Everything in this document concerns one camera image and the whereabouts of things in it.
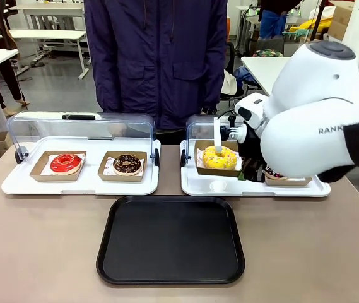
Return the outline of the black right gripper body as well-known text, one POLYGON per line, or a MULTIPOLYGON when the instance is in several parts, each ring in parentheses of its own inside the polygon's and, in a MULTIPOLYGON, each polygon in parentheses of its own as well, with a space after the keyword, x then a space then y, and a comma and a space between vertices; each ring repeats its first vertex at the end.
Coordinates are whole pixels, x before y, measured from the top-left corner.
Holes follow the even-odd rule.
POLYGON ((242 172, 253 173, 259 168, 266 168, 266 161, 261 152, 261 139, 249 126, 243 143, 238 143, 238 152, 242 159, 242 172))

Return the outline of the person's right hand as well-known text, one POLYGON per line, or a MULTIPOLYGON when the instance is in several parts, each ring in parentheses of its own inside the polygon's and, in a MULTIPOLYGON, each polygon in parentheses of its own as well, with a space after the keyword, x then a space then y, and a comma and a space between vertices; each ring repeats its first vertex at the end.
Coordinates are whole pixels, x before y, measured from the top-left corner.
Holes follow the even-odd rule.
POLYGON ((113 123, 108 125, 108 132, 112 137, 123 137, 127 131, 127 126, 123 123, 113 123))

